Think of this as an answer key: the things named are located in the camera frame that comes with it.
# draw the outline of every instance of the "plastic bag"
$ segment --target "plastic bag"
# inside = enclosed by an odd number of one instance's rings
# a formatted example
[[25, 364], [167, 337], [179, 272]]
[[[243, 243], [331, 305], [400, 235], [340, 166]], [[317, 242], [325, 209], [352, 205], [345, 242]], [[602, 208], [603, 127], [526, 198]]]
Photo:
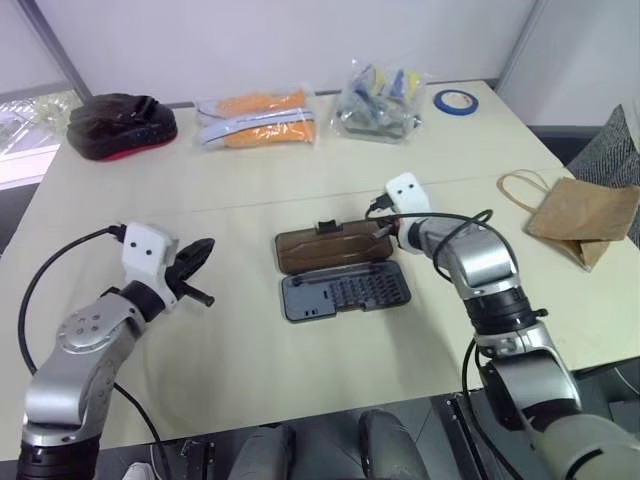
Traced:
[[386, 143], [404, 141], [422, 124], [426, 75], [353, 61], [353, 74], [340, 94], [331, 127], [346, 137]]
[[245, 148], [316, 139], [312, 95], [303, 89], [250, 93], [224, 100], [195, 102], [198, 143], [206, 147]]

